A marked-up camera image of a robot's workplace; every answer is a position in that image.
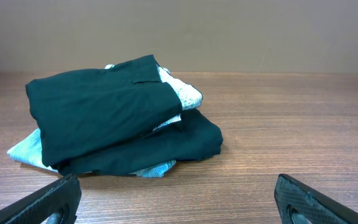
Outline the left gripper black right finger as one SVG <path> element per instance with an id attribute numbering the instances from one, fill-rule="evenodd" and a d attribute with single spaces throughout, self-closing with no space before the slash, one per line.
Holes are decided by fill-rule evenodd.
<path id="1" fill-rule="evenodd" d="M 287 175 L 278 176 L 274 199 L 282 224 L 358 224 L 358 213 Z"/>

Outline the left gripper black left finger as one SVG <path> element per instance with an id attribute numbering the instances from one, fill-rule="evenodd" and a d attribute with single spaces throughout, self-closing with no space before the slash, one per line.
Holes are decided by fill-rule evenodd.
<path id="1" fill-rule="evenodd" d="M 0 224 L 74 224 L 80 200 L 80 181 L 66 175 L 0 210 Z"/>

